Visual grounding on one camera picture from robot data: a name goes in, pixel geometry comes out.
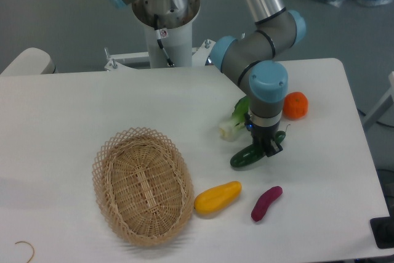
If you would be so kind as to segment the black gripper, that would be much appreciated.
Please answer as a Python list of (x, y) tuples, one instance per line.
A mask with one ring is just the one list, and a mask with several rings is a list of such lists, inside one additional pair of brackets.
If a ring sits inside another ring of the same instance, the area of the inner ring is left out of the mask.
[(244, 125), (253, 138), (253, 155), (263, 155), (264, 151), (266, 157), (271, 157), (283, 151), (276, 135), (280, 117), (280, 113), (271, 118), (262, 118), (254, 113), (244, 114)]

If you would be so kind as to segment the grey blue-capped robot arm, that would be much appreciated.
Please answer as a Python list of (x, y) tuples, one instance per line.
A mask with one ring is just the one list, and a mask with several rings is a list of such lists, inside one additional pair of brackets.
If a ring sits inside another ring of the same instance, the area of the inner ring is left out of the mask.
[[(110, 0), (115, 7), (132, 7), (145, 27), (152, 68), (191, 65), (191, 25), (199, 0)], [(251, 133), (252, 156), (273, 156), (282, 150), (278, 127), (287, 93), (288, 75), (275, 56), (298, 43), (306, 32), (305, 20), (287, 10), (282, 0), (246, 0), (255, 31), (243, 39), (225, 36), (212, 47), (209, 59), (249, 97), (241, 121)]]

